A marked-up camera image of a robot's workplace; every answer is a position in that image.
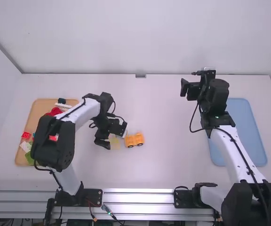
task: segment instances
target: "black bracket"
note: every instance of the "black bracket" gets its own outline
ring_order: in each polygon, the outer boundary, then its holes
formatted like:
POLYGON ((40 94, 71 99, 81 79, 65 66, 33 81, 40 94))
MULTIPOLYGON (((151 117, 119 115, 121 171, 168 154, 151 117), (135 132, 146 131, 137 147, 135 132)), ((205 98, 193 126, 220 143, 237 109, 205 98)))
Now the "black bracket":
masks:
POLYGON ((177 209, 198 209, 194 202, 191 190, 176 190, 174 192, 174 207, 177 209))
POLYGON ((75 196, 60 191, 55 195, 54 206, 101 207, 102 195, 102 189, 83 188, 75 196))
POLYGON ((178 188, 186 188, 179 186, 174 189, 173 198, 174 206, 177 209, 212 209, 209 205, 202 203, 200 200, 200 188, 202 186, 214 187, 214 183, 196 183, 192 190, 177 190, 178 188))

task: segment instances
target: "green block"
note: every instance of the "green block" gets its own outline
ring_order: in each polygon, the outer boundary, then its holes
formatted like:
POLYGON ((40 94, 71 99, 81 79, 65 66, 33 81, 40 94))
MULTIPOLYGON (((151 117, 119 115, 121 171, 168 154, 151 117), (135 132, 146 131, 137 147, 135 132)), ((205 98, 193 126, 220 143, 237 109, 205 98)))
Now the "green block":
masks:
POLYGON ((31 158, 31 152, 26 153, 24 156, 26 157, 26 159, 27 159, 27 161, 28 161, 28 163, 29 163, 30 165, 33 165, 33 164, 34 164, 34 159, 31 158))

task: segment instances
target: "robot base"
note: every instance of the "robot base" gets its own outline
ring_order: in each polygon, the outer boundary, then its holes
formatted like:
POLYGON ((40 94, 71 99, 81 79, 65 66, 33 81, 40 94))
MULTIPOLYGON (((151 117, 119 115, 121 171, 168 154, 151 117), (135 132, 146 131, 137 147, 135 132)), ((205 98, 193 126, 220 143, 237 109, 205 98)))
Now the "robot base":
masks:
POLYGON ((70 195, 65 191, 56 191, 54 206, 81 206, 81 207, 101 207, 101 189, 85 189, 81 182, 80 188, 75 195, 70 195))

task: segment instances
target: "metal base plate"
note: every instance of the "metal base plate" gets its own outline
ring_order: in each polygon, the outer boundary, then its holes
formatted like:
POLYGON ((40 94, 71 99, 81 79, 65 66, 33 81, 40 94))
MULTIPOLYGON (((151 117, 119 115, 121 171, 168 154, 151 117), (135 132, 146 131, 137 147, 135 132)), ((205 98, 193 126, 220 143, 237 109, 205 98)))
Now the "metal base plate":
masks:
POLYGON ((177 209, 201 209, 194 204, 191 190, 176 190, 173 197, 177 209))

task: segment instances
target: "red block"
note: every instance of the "red block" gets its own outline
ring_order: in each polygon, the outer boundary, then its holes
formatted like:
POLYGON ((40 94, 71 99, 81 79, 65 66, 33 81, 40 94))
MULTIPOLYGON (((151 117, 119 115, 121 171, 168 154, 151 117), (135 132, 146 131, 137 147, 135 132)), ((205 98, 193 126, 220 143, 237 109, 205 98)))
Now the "red block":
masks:
POLYGON ((22 138, 24 138, 24 139, 29 139, 30 137, 31 137, 31 133, 24 132, 22 134, 22 138))
POLYGON ((59 107, 54 107, 52 108, 51 112, 45 113, 45 115, 49 115, 49 116, 55 116, 57 114, 61 114, 62 111, 60 110, 59 107))
POLYGON ((55 136, 49 135, 49 140, 57 141, 57 138, 55 136))

